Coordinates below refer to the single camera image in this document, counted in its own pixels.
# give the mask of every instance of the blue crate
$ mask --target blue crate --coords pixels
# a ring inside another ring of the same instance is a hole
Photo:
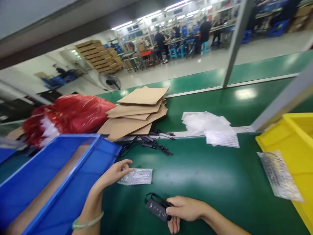
[[[121,147],[99,134],[56,137],[0,185],[0,231],[43,190],[82,144],[90,147],[23,234],[68,234],[97,179],[114,163]]]

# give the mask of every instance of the red plastic bag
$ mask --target red plastic bag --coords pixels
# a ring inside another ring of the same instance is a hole
[[[28,144],[40,147],[45,128],[44,117],[54,124],[59,133],[94,133],[108,120],[107,111],[115,104],[96,96],[64,95],[54,104],[36,108],[22,128],[29,138]]]

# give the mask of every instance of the black clothing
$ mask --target black clothing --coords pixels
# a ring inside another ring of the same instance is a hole
[[[164,49],[164,41],[165,41],[163,34],[157,33],[155,35],[155,39],[156,39],[156,43],[157,43],[158,48],[160,50],[163,50]]]
[[[201,33],[201,43],[206,42],[209,40],[209,33],[211,29],[211,23],[209,21],[205,21],[200,26],[200,33]]]

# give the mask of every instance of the yellow bin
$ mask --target yellow bin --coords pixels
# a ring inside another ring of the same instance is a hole
[[[313,235],[313,113],[284,114],[256,141],[263,152],[282,152],[304,199],[292,203]]]

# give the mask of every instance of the person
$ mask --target person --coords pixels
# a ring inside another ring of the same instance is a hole
[[[164,45],[164,41],[165,41],[165,37],[162,33],[160,33],[160,27],[156,26],[156,35],[155,35],[155,40],[157,43],[157,48],[153,50],[153,59],[155,62],[157,62],[157,55],[160,58],[160,60],[162,60],[162,51],[165,49],[165,45]],[[166,61],[164,63],[168,63],[168,58],[169,58],[169,54],[166,55]]]
[[[211,29],[211,23],[207,21],[207,17],[203,17],[203,23],[201,24],[200,31],[200,42],[201,44],[209,40],[209,34]]]
[[[75,229],[72,235],[100,234],[100,218],[104,213],[102,211],[103,190],[130,173],[133,169],[129,167],[129,164],[132,163],[133,161],[129,159],[116,162],[95,182],[87,196],[81,215],[74,222],[74,225],[82,227]],[[166,213],[172,216],[172,219],[168,221],[171,234],[176,234],[180,231],[181,219],[186,221],[202,219],[218,235],[250,234],[203,201],[183,196],[170,197],[167,201],[173,204],[173,207],[166,208]],[[86,226],[91,221],[93,221],[93,225]]]
[[[222,20],[221,20],[221,14],[218,13],[213,21],[213,25],[212,27],[218,27],[222,25]],[[214,44],[215,39],[218,39],[218,43],[217,45],[219,45],[220,41],[221,41],[221,31],[220,30],[216,30],[213,32],[213,40],[212,40],[212,45]]]

